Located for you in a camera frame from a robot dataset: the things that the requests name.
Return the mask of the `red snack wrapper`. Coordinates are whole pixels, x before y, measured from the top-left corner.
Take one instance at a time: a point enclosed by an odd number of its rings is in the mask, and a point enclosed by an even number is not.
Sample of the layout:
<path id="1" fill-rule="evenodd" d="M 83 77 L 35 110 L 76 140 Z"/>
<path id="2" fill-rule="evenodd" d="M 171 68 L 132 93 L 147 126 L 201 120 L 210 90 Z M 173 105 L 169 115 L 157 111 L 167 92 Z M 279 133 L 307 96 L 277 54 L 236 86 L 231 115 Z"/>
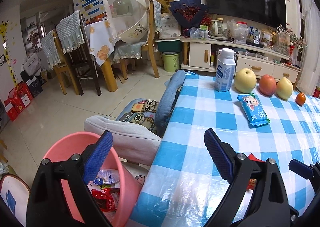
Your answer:
<path id="1" fill-rule="evenodd" d="M 252 161 L 257 161 L 257 162 L 262 162 L 264 163 L 263 160 L 260 160 L 258 158 L 256 158 L 252 153 L 249 154 L 248 158 Z M 255 184 L 256 184 L 256 179 L 250 179 L 249 182 L 248 182 L 248 185 L 247 185 L 247 191 L 248 190 L 253 190 L 254 187 L 255 187 Z"/>

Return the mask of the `crushed white plastic bottle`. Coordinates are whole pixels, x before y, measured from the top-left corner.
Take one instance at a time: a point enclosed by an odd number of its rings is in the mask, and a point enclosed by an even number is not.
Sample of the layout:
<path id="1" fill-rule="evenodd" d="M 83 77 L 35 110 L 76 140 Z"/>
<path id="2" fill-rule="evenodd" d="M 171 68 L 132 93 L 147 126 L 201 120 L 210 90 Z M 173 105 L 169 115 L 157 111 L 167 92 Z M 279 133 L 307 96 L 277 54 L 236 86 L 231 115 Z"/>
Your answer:
<path id="1" fill-rule="evenodd" d="M 115 169 L 101 169 L 93 183 L 98 186 L 112 185 L 120 182 L 119 171 Z"/>

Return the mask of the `paper trash in bin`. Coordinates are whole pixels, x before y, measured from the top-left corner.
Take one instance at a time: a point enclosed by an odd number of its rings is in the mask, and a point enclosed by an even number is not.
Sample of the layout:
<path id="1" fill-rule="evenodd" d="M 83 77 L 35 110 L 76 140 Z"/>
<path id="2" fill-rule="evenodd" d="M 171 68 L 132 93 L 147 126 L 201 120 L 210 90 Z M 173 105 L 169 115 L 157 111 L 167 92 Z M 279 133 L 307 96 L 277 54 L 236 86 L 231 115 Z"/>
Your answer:
<path id="1" fill-rule="evenodd" d="M 114 220 L 119 207 L 120 188 L 112 187 L 111 185 L 99 186 L 92 181 L 87 186 L 104 216 L 109 221 Z"/>

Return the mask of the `pink plastic trash bin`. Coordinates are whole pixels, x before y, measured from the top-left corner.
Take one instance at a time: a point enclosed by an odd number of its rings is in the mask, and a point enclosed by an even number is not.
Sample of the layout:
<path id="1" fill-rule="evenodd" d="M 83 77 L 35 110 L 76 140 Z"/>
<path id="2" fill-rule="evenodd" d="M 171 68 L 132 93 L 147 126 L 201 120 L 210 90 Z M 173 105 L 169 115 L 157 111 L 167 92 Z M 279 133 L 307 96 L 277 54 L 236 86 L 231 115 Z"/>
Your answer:
<path id="1" fill-rule="evenodd" d="M 67 160 L 71 155 L 81 154 L 88 145 L 98 141 L 99 136 L 91 132 L 77 132 L 69 134 L 57 141 L 44 155 L 44 158 L 50 159 L 52 162 Z M 134 176 L 121 163 L 114 148 L 111 148 L 107 158 L 105 159 L 102 169 L 118 170 L 120 176 L 120 197 L 116 210 L 113 226 L 125 226 L 134 205 L 138 199 L 142 185 L 135 180 Z M 74 219 L 83 222 L 80 212 L 76 207 L 76 203 L 72 197 L 71 190 L 66 180 L 62 180 L 62 188 L 66 197 L 67 204 L 71 210 Z"/>

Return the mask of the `green trash bin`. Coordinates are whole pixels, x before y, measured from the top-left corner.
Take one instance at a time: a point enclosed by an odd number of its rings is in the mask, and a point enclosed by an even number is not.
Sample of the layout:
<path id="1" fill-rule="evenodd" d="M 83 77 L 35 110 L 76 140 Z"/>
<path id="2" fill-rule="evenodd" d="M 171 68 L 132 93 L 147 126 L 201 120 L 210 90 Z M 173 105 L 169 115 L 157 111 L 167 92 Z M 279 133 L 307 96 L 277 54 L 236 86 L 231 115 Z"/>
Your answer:
<path id="1" fill-rule="evenodd" d="M 163 52 L 164 70 L 167 72 L 176 72 L 180 67 L 180 54 L 177 52 Z"/>

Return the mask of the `small orange tangerine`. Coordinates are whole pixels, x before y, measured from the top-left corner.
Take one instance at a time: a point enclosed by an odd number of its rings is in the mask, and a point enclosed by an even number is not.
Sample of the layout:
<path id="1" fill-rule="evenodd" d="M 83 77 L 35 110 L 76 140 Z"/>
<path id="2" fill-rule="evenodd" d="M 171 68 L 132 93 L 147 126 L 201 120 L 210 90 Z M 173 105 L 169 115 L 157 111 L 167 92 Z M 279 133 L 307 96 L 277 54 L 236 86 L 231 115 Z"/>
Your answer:
<path id="1" fill-rule="evenodd" d="M 306 101 L 306 96 L 303 92 L 299 92 L 296 96 L 296 100 L 295 102 L 299 105 L 299 106 L 303 106 L 304 103 Z"/>

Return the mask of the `blue snack packet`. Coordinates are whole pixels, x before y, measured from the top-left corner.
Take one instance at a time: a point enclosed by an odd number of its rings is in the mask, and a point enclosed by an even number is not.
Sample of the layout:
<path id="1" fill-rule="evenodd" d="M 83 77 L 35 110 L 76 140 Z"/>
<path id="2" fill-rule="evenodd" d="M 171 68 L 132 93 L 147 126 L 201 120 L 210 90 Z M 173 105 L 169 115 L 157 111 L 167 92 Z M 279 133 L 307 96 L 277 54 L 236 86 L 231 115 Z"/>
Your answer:
<path id="1" fill-rule="evenodd" d="M 252 126 L 258 127 L 270 123 L 259 98 L 254 93 L 240 94 L 237 96 L 237 100 L 240 101 L 247 119 Z"/>

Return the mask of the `blue white checkered tablecloth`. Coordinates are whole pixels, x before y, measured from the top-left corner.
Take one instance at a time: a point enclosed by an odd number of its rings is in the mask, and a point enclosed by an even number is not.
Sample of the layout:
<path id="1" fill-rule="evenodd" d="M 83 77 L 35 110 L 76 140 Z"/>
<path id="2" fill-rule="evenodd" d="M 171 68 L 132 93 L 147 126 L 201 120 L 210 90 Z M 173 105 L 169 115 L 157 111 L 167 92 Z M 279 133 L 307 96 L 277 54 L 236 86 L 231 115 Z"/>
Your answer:
<path id="1" fill-rule="evenodd" d="M 187 73 L 158 152 L 127 226 L 203 226 L 217 208 L 228 182 L 223 180 L 205 145 L 213 129 L 236 152 L 273 158 L 284 181 L 289 204 L 303 213 L 314 197 L 308 180 L 289 170 L 297 159 L 319 161 L 319 99 L 296 104 L 266 97 L 254 89 L 269 119 L 253 127 L 238 101 L 238 92 L 216 91 L 214 77 Z"/>

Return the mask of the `small yellow pear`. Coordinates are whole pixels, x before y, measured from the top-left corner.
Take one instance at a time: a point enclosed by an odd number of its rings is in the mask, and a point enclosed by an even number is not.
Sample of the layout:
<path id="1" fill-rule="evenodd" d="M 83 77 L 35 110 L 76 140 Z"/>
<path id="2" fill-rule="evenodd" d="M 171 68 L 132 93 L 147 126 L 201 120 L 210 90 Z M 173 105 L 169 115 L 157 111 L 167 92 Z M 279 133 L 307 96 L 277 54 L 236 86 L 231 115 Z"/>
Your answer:
<path id="1" fill-rule="evenodd" d="M 293 92 L 293 84 L 287 77 L 281 78 L 276 85 L 276 94 L 283 100 L 288 100 Z"/>

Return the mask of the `red apple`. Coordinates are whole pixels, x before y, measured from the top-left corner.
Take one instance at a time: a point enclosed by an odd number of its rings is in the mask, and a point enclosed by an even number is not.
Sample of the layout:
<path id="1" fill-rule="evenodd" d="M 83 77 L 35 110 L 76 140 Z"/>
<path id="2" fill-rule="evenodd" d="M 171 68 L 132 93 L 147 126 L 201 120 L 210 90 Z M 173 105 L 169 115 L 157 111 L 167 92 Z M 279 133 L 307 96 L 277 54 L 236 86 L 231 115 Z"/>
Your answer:
<path id="1" fill-rule="evenodd" d="M 272 96 L 276 91 L 276 81 L 274 77 L 265 74 L 259 80 L 259 91 L 265 96 Z"/>

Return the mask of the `grey cushioned chair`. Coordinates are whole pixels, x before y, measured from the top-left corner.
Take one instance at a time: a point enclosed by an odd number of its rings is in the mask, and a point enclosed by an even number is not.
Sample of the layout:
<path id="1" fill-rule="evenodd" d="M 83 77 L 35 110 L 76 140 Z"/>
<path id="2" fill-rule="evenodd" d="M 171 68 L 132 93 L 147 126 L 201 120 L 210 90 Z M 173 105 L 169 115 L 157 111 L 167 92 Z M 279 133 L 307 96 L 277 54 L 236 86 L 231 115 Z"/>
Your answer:
<path id="1" fill-rule="evenodd" d="M 110 120 L 100 115 L 87 118 L 84 130 L 97 135 L 105 131 L 112 133 L 113 148 L 121 158 L 146 166 L 152 165 L 162 141 L 144 126 Z"/>

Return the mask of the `red gift boxes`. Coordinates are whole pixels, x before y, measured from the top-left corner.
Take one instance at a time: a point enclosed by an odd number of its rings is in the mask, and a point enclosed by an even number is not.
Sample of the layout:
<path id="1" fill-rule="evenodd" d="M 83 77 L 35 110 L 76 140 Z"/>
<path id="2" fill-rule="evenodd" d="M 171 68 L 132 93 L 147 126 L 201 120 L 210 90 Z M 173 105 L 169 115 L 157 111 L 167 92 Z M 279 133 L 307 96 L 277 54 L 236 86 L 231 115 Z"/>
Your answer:
<path id="1" fill-rule="evenodd" d="M 4 101 L 4 108 L 10 120 L 14 121 L 32 100 L 33 96 L 26 83 L 20 83 L 14 87 Z"/>

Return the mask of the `large yellow pear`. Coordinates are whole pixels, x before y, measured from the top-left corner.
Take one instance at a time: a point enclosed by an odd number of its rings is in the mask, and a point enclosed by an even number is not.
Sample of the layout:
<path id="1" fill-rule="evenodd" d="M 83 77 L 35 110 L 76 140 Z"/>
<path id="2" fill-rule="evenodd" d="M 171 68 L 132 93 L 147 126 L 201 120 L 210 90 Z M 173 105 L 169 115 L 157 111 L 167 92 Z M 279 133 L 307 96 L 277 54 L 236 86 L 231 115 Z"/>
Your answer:
<path id="1" fill-rule="evenodd" d="M 234 77 L 235 88 L 241 93 L 251 93 L 256 83 L 256 75 L 249 68 L 239 70 Z"/>

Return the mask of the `owl pattern cushion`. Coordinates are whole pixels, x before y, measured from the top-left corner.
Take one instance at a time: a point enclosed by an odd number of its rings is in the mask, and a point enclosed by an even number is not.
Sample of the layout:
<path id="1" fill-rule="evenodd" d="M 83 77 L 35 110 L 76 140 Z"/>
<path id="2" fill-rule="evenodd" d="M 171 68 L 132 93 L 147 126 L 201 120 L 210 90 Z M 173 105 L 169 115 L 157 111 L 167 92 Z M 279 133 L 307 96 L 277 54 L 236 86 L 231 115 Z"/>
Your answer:
<path id="1" fill-rule="evenodd" d="M 149 131 L 157 134 L 155 126 L 155 114 L 159 101 L 138 98 L 129 102 L 121 111 L 116 121 L 130 122 L 146 127 Z"/>

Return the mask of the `upright white blue bottle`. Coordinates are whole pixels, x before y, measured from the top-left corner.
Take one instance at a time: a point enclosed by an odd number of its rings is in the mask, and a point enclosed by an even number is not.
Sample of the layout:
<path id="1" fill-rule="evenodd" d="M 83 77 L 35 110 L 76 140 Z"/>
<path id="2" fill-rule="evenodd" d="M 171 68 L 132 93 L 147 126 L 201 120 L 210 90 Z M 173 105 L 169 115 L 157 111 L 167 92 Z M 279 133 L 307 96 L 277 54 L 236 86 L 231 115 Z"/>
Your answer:
<path id="1" fill-rule="evenodd" d="M 216 68 L 216 89 L 220 92 L 231 89 L 235 72 L 235 51 L 230 48 L 223 48 L 217 58 Z"/>

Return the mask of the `white shopping bag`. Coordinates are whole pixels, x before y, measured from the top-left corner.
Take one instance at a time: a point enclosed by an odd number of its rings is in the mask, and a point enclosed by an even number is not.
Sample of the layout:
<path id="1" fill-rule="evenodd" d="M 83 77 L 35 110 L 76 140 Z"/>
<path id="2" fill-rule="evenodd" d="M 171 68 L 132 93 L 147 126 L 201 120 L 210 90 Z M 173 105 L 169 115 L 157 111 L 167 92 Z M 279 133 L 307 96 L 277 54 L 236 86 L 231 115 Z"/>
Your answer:
<path id="1" fill-rule="evenodd" d="M 22 67 L 30 77 L 39 76 L 41 74 L 42 64 L 36 53 L 33 53 Z"/>

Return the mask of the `blue cushioned chair back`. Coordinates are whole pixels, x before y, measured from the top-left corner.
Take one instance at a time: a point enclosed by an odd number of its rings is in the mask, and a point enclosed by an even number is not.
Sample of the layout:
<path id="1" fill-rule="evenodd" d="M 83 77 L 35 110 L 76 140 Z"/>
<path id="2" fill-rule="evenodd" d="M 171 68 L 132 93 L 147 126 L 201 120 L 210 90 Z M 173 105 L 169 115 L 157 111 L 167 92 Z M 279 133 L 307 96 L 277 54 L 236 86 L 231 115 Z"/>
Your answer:
<path id="1" fill-rule="evenodd" d="M 175 107 L 176 100 L 180 94 L 180 87 L 185 80 L 185 71 L 176 71 L 167 81 L 166 89 L 159 101 L 156 114 L 155 114 L 155 127 L 157 134 L 163 137 L 165 130 L 168 126 L 172 111 Z"/>

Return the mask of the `light wooden chair with cover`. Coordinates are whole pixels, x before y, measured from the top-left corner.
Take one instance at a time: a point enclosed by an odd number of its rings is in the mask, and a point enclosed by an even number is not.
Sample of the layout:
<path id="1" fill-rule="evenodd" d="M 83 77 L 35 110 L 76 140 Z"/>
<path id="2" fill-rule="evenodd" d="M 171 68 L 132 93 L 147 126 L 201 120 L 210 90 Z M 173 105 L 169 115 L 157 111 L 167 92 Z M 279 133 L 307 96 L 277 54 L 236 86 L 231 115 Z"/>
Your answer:
<path id="1" fill-rule="evenodd" d="M 41 39 L 41 45 L 46 55 L 48 67 L 55 71 L 62 93 L 66 95 L 65 78 L 69 81 L 71 72 L 65 62 L 61 43 L 55 29 L 48 32 L 47 35 Z"/>

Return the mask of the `white tv cabinet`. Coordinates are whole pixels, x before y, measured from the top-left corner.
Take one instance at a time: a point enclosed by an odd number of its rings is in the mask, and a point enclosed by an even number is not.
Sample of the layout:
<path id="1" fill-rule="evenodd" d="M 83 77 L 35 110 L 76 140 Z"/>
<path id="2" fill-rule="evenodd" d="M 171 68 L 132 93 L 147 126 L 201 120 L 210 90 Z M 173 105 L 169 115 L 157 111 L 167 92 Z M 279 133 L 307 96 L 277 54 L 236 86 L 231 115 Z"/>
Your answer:
<path id="1" fill-rule="evenodd" d="M 248 68 L 257 78 L 265 74 L 276 81 L 286 77 L 294 86 L 302 74 L 300 68 L 285 63 L 289 56 L 266 47 L 190 37 L 180 37 L 180 41 L 183 43 L 181 68 L 184 70 L 216 73 L 225 64 L 231 66 L 234 72 Z"/>

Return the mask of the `wooden dining table with cloth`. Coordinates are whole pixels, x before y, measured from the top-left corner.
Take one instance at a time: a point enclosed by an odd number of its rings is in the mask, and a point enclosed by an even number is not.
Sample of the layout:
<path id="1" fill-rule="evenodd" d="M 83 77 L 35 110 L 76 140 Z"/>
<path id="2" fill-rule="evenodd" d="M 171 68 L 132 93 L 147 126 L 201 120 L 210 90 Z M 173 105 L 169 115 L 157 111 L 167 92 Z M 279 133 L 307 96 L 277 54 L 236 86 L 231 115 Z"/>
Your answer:
<path id="1" fill-rule="evenodd" d="M 101 20 L 85 26 L 85 32 L 89 43 L 89 52 L 95 57 L 95 62 L 101 68 L 107 89 L 115 92 L 118 87 L 111 67 L 111 54 L 118 41 L 112 34 L 109 20 Z"/>

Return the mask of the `wooden chair near cabinet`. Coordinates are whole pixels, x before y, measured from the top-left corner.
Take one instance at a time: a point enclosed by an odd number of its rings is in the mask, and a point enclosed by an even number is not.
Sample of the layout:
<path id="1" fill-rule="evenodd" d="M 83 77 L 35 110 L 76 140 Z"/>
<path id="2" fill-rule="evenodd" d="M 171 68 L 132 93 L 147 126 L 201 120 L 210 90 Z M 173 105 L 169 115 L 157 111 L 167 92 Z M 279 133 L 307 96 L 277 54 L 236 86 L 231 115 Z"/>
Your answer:
<path id="1" fill-rule="evenodd" d="M 125 60 L 129 59 L 133 61 L 132 68 L 136 59 L 142 58 L 142 52 L 148 52 L 148 56 L 153 68 L 155 78 L 159 78 L 159 72 L 157 68 L 155 52 L 156 50 L 156 33 L 161 31 L 161 4 L 156 0 L 149 1 L 148 8 L 148 32 L 146 38 L 142 38 L 139 42 L 132 44 L 119 44 L 113 53 L 113 63 L 119 64 L 121 71 L 125 65 Z"/>

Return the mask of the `dark wooden chair with cover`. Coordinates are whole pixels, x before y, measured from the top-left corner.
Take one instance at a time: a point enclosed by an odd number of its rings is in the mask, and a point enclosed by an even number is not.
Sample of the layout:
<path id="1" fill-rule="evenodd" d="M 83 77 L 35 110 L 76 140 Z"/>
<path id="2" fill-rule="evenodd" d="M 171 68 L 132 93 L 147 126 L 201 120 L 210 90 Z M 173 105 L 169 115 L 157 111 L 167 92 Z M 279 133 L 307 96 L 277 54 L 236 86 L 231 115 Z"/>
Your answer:
<path id="1" fill-rule="evenodd" d="M 83 95 L 80 81 L 93 81 L 97 95 L 101 95 L 95 58 L 90 54 L 89 43 L 80 11 L 63 18 L 56 26 L 63 56 L 71 69 L 79 94 Z"/>

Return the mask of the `white rice sack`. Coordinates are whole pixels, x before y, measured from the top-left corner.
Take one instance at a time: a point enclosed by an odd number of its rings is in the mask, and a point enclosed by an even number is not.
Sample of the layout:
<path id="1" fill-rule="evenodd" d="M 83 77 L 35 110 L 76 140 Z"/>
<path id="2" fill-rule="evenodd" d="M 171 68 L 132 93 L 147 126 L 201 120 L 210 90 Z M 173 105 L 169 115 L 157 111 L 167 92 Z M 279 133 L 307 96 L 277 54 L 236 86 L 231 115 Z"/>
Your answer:
<path id="1" fill-rule="evenodd" d="M 181 36 L 181 27 L 171 13 L 161 14 L 161 31 L 159 38 L 163 40 L 177 39 Z"/>

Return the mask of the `dark blue flower bouquet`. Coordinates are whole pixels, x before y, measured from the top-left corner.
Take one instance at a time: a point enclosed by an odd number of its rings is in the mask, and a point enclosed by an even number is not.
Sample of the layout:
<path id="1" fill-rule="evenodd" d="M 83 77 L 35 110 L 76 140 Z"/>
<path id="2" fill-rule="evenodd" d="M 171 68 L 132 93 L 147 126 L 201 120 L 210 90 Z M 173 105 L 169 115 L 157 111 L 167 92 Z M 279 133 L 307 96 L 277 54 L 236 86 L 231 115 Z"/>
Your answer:
<path id="1" fill-rule="evenodd" d="M 183 28 L 199 27 L 208 9 L 201 0 L 179 0 L 170 2 L 169 10 Z"/>

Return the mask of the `mesh food cover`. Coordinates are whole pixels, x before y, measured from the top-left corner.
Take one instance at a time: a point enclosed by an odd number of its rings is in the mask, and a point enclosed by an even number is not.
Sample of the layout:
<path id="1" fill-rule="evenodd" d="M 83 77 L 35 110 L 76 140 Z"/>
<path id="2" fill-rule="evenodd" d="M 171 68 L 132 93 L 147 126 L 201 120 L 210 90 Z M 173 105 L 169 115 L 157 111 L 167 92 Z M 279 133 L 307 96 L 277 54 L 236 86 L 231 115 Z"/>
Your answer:
<path id="1" fill-rule="evenodd" d="M 103 0 L 112 36 L 127 44 L 139 42 L 148 32 L 147 0 Z"/>

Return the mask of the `giraffe height wall sticker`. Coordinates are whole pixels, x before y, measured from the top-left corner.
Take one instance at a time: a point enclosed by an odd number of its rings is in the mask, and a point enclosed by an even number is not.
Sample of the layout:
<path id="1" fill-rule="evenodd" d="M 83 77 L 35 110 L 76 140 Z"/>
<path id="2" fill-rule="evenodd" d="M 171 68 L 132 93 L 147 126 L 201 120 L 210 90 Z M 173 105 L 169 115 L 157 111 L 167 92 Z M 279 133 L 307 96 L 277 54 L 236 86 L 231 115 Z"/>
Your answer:
<path id="1" fill-rule="evenodd" d="M 3 49 L 4 49 L 4 59 L 5 63 L 8 65 L 10 77 L 12 78 L 12 81 L 14 83 L 14 86 L 17 86 L 18 80 L 16 78 L 14 68 L 10 61 L 10 51 L 9 51 L 9 43 L 7 42 L 7 35 L 8 35 L 8 28 L 9 28 L 9 20 L 2 21 L 1 23 L 1 39 L 3 43 Z"/>

